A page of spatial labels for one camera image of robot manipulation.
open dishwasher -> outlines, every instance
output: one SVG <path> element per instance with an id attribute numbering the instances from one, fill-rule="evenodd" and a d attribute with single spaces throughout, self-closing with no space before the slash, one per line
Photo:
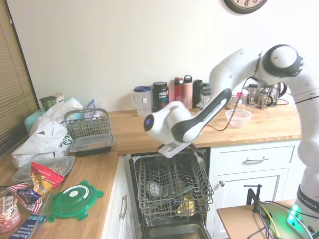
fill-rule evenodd
<path id="1" fill-rule="evenodd" d="M 192 152 L 167 159 L 159 154 L 126 157 L 125 168 L 137 239 L 209 239 L 205 228 L 213 190 L 209 149 L 205 167 Z"/>

silverware basket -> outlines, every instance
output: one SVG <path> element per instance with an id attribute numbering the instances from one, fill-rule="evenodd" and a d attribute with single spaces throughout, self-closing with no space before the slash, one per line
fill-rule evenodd
<path id="1" fill-rule="evenodd" d="M 213 194 L 204 168 L 199 167 L 192 154 L 140 161 L 138 201 L 147 224 L 195 214 L 205 217 Z"/>
<path id="2" fill-rule="evenodd" d="M 84 113 L 96 111 L 102 112 L 105 116 L 67 120 L 68 117 L 72 114 L 84 115 Z M 103 133 L 112 133 L 109 121 L 109 114 L 105 109 L 95 108 L 81 111 L 70 111 L 64 115 L 64 121 L 68 133 L 72 137 L 72 139 Z"/>

cabinet handle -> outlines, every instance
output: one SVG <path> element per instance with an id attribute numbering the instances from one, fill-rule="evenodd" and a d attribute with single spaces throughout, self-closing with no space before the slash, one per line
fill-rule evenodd
<path id="1" fill-rule="evenodd" d="M 124 206 L 124 212 L 122 213 L 123 201 L 124 201 L 124 200 L 125 200 L 125 206 Z M 125 196 L 122 197 L 122 205 L 121 205 L 120 219 L 121 219 L 121 218 L 124 219 L 125 214 L 126 214 L 126 209 L 127 209 L 127 207 L 128 207 L 128 198 L 127 198 L 127 196 L 125 195 Z"/>
<path id="2" fill-rule="evenodd" d="M 268 158 L 265 158 L 265 157 L 262 157 L 261 159 L 249 159 L 249 158 L 247 158 L 246 162 L 264 162 L 266 160 L 268 160 Z"/>

green lid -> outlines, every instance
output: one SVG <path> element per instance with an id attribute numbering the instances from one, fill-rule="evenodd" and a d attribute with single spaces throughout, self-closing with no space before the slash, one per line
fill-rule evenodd
<path id="1" fill-rule="evenodd" d="M 89 185 L 87 180 L 82 181 L 53 197 L 52 212 L 48 220 L 53 222 L 55 218 L 76 217 L 80 221 L 88 216 L 87 211 L 103 195 L 102 191 Z"/>

window blinds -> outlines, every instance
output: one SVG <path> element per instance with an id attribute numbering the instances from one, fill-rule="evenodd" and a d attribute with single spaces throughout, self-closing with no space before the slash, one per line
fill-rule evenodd
<path id="1" fill-rule="evenodd" d="M 27 135 L 24 120 L 38 104 L 6 6 L 0 0 L 0 160 Z"/>

